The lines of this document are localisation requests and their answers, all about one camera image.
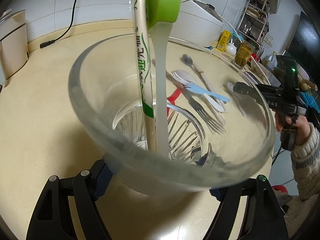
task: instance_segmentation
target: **metal fork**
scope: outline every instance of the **metal fork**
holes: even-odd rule
[[[171,136],[173,127],[175,126],[175,123],[177,121],[179,113],[176,113],[176,111],[173,111],[171,115],[168,118],[168,127],[169,127],[169,145],[173,142],[173,140],[177,137],[177,135],[181,132],[180,136],[178,139],[175,141],[175,143],[170,146],[169,149],[169,156],[172,160],[177,160],[176,158],[176,153],[183,154],[185,153],[185,150],[187,150],[192,143],[198,138],[198,135],[196,132],[193,132],[190,134],[182,143],[180,143],[183,135],[186,133],[187,128],[190,125],[189,120],[185,120],[180,127],[177,129],[177,131]]]
[[[211,128],[214,132],[221,134],[226,132],[226,130],[218,123],[216,120],[214,120],[205,110],[204,108],[193,99],[193,97],[190,95],[190,93],[184,89],[182,92],[185,97],[188,99],[189,104],[191,107],[199,114],[199,116],[206,122],[206,124]]]

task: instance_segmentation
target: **glass bowl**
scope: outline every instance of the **glass bowl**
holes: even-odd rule
[[[154,59],[151,40],[150,53]],[[109,37],[93,44],[78,57],[70,72],[70,101],[86,132],[111,171],[127,186],[144,194],[201,191],[239,183],[256,173],[273,150],[274,121],[265,100],[257,104],[247,95],[238,95],[246,112],[244,117],[227,89],[228,82],[243,82],[256,89],[255,85],[223,57],[185,41],[168,43],[168,72],[188,71],[205,88],[198,75],[182,62],[183,54],[192,57],[215,92],[230,98],[230,102],[225,104],[228,112],[221,113],[226,124],[219,133],[210,128],[185,95],[178,97],[176,106],[168,105],[169,115],[172,109],[179,113],[174,125],[175,117],[170,120],[169,129],[174,127],[171,135],[181,127],[170,146],[184,143],[175,154],[169,152],[168,158],[144,150],[134,34]],[[151,74],[155,94],[154,65]],[[166,89],[170,96],[176,87],[167,79]],[[203,96],[190,95],[218,122]],[[184,130],[185,134],[175,143]]]

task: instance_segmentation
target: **red plastic utensil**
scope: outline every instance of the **red plastic utensil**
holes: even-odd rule
[[[175,106],[175,101],[177,100],[177,98],[180,96],[181,93],[182,93],[182,89],[177,88],[175,92],[173,92],[173,94],[167,98],[167,100],[170,102],[170,104]],[[167,115],[169,115],[169,110],[170,108],[167,107]]]

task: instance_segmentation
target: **white appliance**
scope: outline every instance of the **white appliance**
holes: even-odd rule
[[[0,17],[0,82],[3,75],[9,78],[28,60],[28,40],[25,20],[26,10],[12,12]]]
[[[223,21],[214,7],[200,0],[180,0],[180,11],[170,36],[209,47],[222,32]]]

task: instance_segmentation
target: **knit sweater sleeve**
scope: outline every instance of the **knit sweater sleeve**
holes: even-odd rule
[[[294,179],[298,183],[299,196],[306,200],[320,193],[320,134],[313,124],[307,142],[295,146],[291,152]]]

